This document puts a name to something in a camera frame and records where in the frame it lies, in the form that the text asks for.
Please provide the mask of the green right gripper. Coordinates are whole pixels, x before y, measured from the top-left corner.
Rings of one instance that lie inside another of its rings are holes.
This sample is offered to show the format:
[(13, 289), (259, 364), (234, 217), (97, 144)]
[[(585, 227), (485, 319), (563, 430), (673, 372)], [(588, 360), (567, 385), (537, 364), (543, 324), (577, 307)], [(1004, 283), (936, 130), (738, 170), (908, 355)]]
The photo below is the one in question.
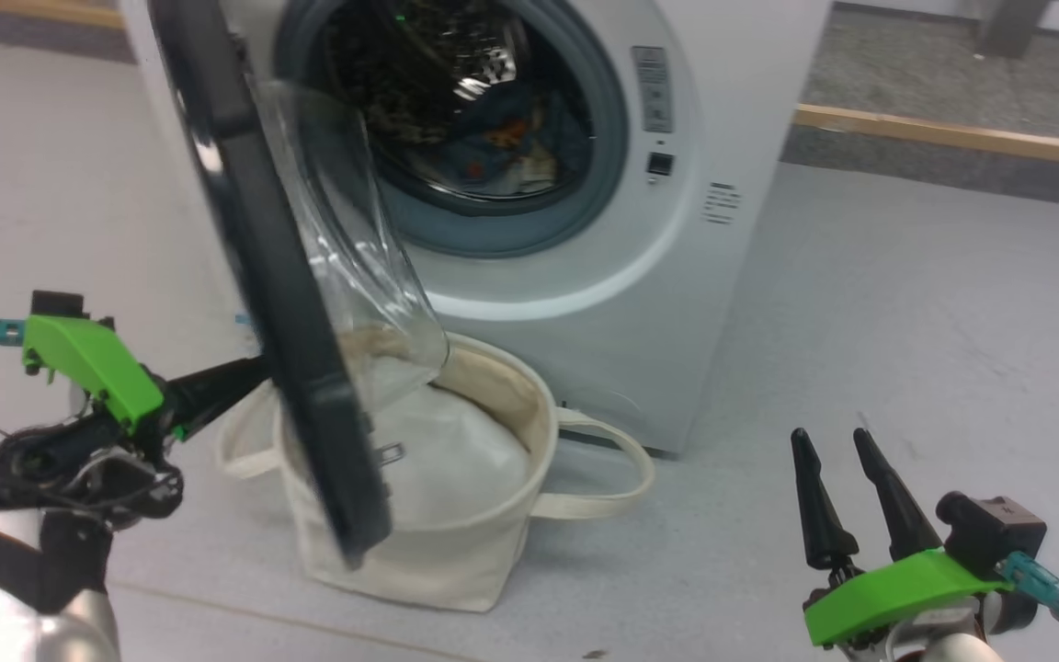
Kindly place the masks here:
[[(1008, 582), (982, 579), (938, 549), (943, 539), (866, 428), (852, 431), (861, 468), (877, 490), (889, 529), (892, 561), (837, 584), (805, 608), (816, 648), (836, 648), (849, 661), (894, 661), (908, 646), (941, 649), (946, 638), (976, 637), (983, 598), (1009, 592)], [(791, 432), (805, 561), (844, 571), (859, 552), (821, 481), (821, 463), (806, 428)]]

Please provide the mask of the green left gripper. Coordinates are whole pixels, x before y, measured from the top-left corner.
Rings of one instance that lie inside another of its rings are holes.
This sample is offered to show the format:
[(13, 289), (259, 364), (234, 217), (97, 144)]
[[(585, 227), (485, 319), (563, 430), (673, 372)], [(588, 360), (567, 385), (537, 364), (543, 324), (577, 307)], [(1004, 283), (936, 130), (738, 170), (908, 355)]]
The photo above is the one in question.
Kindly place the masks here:
[(192, 439), (268, 380), (261, 357), (156, 378), (87, 318), (31, 315), (22, 348), (28, 374), (66, 377), (85, 402), (70, 421), (0, 441), (0, 506), (69, 508), (116, 529), (168, 519), (185, 481), (165, 441)]

